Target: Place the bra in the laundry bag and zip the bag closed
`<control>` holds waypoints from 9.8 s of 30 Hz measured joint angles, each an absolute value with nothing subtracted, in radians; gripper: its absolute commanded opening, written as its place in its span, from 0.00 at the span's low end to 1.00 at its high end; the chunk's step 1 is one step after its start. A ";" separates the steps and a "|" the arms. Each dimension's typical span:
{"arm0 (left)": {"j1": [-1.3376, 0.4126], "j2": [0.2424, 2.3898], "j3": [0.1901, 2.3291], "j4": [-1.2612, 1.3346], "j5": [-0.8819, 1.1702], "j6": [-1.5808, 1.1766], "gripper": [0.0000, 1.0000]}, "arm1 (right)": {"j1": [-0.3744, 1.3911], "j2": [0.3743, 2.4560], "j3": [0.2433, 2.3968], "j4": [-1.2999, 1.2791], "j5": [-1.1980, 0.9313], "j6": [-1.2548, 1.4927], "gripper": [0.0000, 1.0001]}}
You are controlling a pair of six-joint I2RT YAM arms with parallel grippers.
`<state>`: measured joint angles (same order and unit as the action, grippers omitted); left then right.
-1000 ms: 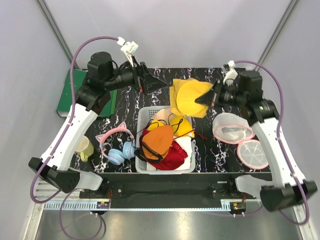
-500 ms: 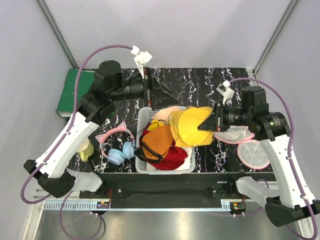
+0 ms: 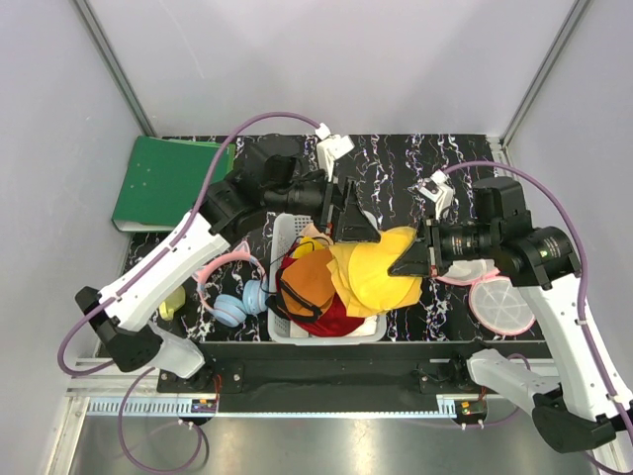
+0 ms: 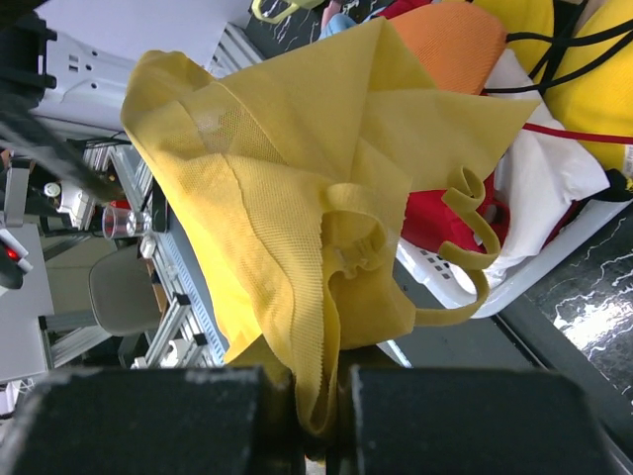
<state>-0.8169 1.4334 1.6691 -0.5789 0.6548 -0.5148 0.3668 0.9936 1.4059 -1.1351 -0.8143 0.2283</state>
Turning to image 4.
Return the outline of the yellow mesh bra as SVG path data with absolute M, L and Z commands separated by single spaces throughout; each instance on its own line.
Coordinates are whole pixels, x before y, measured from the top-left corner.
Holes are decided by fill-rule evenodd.
M 343 350 L 467 321 L 499 242 L 484 182 L 535 109 L 441 91 L 383 19 L 216 79 L 180 52 L 136 64 L 121 121 L 210 290 L 227 360 L 262 339 L 299 422 L 331 437 Z M 408 195 L 439 190 L 484 242 L 446 242 L 476 300 L 420 309 L 393 277 Z

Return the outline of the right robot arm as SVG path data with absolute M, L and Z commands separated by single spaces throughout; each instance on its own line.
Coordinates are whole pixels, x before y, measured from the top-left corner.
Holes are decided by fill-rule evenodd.
M 4 1 L 1 87 L 61 127 L 119 132 L 139 58 L 157 49 L 206 62 L 212 17 L 199 1 Z

